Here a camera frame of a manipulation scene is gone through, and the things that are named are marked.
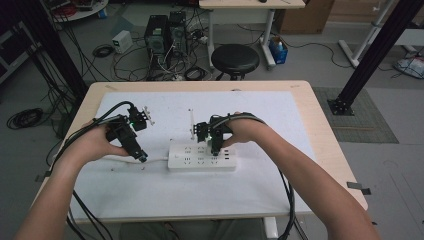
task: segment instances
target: white power strip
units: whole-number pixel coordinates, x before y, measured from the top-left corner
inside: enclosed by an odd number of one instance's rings
[[[221,149],[218,156],[208,152],[205,143],[171,144],[168,168],[173,171],[205,172],[234,171],[237,166],[236,151],[233,147]]]

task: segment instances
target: human arm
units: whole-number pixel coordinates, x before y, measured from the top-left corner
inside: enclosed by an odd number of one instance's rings
[[[14,239],[62,239],[72,191],[82,167],[105,155],[127,156],[106,140],[106,126],[95,127],[72,143],[34,201]]]
[[[231,120],[227,125],[233,135],[223,147],[256,142],[321,219],[329,239],[379,239],[368,214],[349,192],[272,128],[247,119]]]

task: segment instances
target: human hand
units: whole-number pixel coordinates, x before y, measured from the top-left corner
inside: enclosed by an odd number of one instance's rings
[[[256,141],[257,132],[260,131],[260,128],[266,127],[265,124],[252,119],[234,119],[228,121],[226,125],[233,131],[233,135],[224,141],[223,148],[234,143]]]
[[[72,161],[81,166],[90,161],[95,161],[106,155],[128,156],[122,147],[117,147],[109,143],[106,139],[106,125],[94,127],[90,131],[75,140],[63,153],[61,158],[72,157]]]

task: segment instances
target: round stool seat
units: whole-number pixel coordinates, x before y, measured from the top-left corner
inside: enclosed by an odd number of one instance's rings
[[[223,73],[242,76],[252,72],[259,66],[258,53],[241,44],[226,44],[218,47],[212,53],[211,61],[214,67]]]

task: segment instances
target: forearm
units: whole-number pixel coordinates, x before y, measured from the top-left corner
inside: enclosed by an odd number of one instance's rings
[[[60,159],[15,239],[62,239],[72,191],[82,166]]]
[[[329,233],[348,233],[352,231],[352,226],[366,229],[370,227],[371,220],[365,210],[320,166],[271,128],[263,125],[257,132],[255,142],[264,149],[302,199],[329,228]]]

